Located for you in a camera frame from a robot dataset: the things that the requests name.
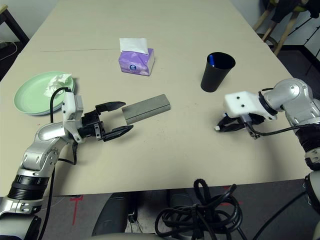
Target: blue pen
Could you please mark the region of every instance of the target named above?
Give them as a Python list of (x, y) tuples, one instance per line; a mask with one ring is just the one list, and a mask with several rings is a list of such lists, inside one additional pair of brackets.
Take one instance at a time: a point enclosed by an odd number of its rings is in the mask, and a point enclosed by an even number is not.
[(214, 67), (215, 66), (215, 61), (214, 61), (214, 56), (209, 55), (209, 64)]

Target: black power cord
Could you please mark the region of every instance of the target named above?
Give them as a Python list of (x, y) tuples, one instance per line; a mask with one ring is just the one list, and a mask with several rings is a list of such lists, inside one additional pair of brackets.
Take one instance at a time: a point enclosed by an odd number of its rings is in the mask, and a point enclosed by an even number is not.
[(284, 133), (290, 130), (295, 130), (295, 129), (303, 129), (303, 128), (310, 128), (310, 127), (318, 127), (320, 128), (320, 124), (316, 124), (316, 123), (311, 123), (311, 124), (304, 124), (304, 125), (297, 125), (297, 126), (291, 126), (291, 127), (287, 127), (284, 129), (280, 129), (277, 131), (271, 131), (271, 132), (260, 132), (254, 129), (254, 127), (249, 124), (249, 123), (245, 123), (245, 125), (255, 134), (260, 135), (260, 136), (270, 136), (270, 135), (275, 135), (275, 134), (280, 134), (280, 133)]
[[(70, 89), (68, 87), (60, 87), (56, 91), (54, 91), (54, 93), (52, 94), (51, 99), (50, 99), (50, 123), (54, 123), (54, 107), (53, 107), (54, 106), (54, 99), (55, 99), (55, 96), (57, 95), (57, 93), (60, 92), (61, 90), (65, 90), (66, 92), (70, 92)], [(58, 161), (63, 161), (63, 162), (70, 163), (72, 165), (76, 165), (77, 164), (77, 148), (78, 148), (78, 143), (76, 141), (74, 141), (73, 145), (72, 145), (73, 162), (70, 160), (63, 159), (63, 158), (59, 158)], [(48, 204), (46, 207), (43, 226), (42, 226), (38, 240), (42, 240), (42, 238), (45, 234), (48, 220), (49, 220), (50, 208), (51, 208), (51, 202), (52, 202), (52, 196), (53, 196), (53, 190), (54, 190), (55, 171), (56, 171), (56, 168), (54, 168), (52, 171), (50, 188), (49, 188), (49, 196), (48, 196)]]
[(43, 221), (43, 226), (39, 235), (38, 240), (41, 240), (45, 234), (47, 223), (49, 220), (49, 215), (50, 215), (50, 208), (51, 208), (51, 201), (52, 201), (52, 195), (53, 195), (53, 190), (54, 190), (54, 180), (55, 180), (55, 171), (56, 168), (53, 169), (52, 175), (51, 175), (51, 182), (50, 182), (50, 189), (49, 189), (49, 197), (48, 197), (48, 204), (46, 207), (46, 212), (45, 212), (45, 218)]
[(286, 210), (291, 204), (293, 204), (295, 201), (297, 201), (299, 198), (301, 198), (303, 195), (305, 195), (306, 192), (301, 192), (296, 197), (294, 197), (292, 200), (290, 200), (286, 205), (284, 205), (282, 208), (280, 208), (272, 217), (269, 218), (268, 221), (265, 222), (265, 224), (259, 229), (259, 231), (254, 235), (252, 240), (257, 240), (258, 237), (261, 235), (261, 233), (265, 230), (265, 228), (273, 221), (275, 220), (284, 210)]
[[(199, 184), (203, 187), (201, 194)], [(233, 184), (225, 193), (211, 197), (209, 187), (203, 179), (197, 179), (193, 184), (196, 197), (201, 204), (193, 206), (177, 206), (163, 209), (155, 220), (155, 232), (160, 237), (176, 236), (179, 233), (193, 231), (192, 240), (203, 237), (203, 232), (208, 231), (212, 240), (216, 240), (215, 234), (226, 235), (231, 240), (231, 232), (237, 230), (243, 240), (247, 240), (240, 228), (243, 219), (242, 210), (238, 201), (232, 196), (237, 186)], [(232, 214), (217, 209), (222, 203), (233, 206)], [(160, 232), (159, 221), (173, 228), (171, 231)]]

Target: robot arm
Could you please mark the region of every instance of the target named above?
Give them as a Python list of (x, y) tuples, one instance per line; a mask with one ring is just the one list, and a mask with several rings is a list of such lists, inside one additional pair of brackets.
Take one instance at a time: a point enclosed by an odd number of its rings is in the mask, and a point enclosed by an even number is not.
[(99, 115), (125, 105), (124, 102), (108, 102), (95, 106), (95, 110), (83, 113), (81, 96), (66, 92), (62, 102), (62, 122), (49, 123), (35, 134), (33, 143), (25, 151), (20, 167), (12, 182), (9, 194), (0, 204), (0, 237), (16, 236), (20, 239), (36, 239), (41, 219), (34, 214), (43, 204), (55, 164), (65, 145), (74, 141), (85, 142), (86, 137), (96, 137), (104, 142), (118, 138), (132, 129), (121, 126), (106, 133)]
[(320, 125), (316, 125), (320, 123), (320, 101), (314, 99), (311, 88), (297, 78), (282, 80), (274, 88), (264, 90), (268, 90), (264, 95), (261, 91), (227, 94), (224, 98), (226, 115), (215, 129), (231, 132), (246, 127), (257, 139), (259, 136), (252, 131), (253, 124), (276, 120), (278, 112), (285, 112), (289, 124), (297, 126), (294, 132), (305, 151), (305, 162), (314, 170), (305, 177), (305, 186), (313, 208), (320, 213)]

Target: crumpled tissue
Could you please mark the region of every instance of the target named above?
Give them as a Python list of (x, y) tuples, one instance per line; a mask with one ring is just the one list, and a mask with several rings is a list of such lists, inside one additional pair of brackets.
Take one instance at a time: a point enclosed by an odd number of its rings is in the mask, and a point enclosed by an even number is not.
[[(48, 86), (45, 88), (43, 95), (51, 98), (52, 94), (58, 89), (64, 87), (64, 84), (68, 80), (71, 74), (64, 73), (61, 75), (54, 76), (48, 83)], [(62, 94), (64, 91), (61, 90), (57, 93), (57, 95)]]

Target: table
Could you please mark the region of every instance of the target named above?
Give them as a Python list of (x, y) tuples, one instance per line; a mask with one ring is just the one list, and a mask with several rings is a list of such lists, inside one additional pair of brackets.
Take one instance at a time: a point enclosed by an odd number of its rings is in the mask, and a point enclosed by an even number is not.
[[(37, 129), (49, 122), (49, 116), (18, 112), (15, 92), (33, 75), (53, 70), (72, 73), (84, 112), (108, 101), (130, 105), (160, 94), (171, 103), (170, 111), (134, 123), (120, 138), (105, 143), (92, 138), (79, 145), (76, 166), (57, 164), (55, 195), (189, 188), (196, 178), (209, 186), (251, 184), (303, 178), (310, 172), (293, 132), (253, 140), (245, 130), (214, 131), (225, 94), (257, 92), (291, 77), (229, 1), (134, 3), (61, 0), (1, 81), (1, 196), (8, 193)], [(57, 30), (54, 22), (64, 23), (61, 39), (47, 35)], [(156, 58), (150, 77), (120, 71), (119, 37), (148, 39)], [(236, 66), (216, 92), (204, 92), (205, 58), (217, 51), (232, 55)], [(61, 111), (56, 112), (55, 122), (61, 119)], [(120, 109), (103, 113), (101, 120), (109, 130), (126, 124)], [(280, 113), (277, 121), (257, 129), (288, 126)], [(61, 157), (72, 159), (71, 149)]]

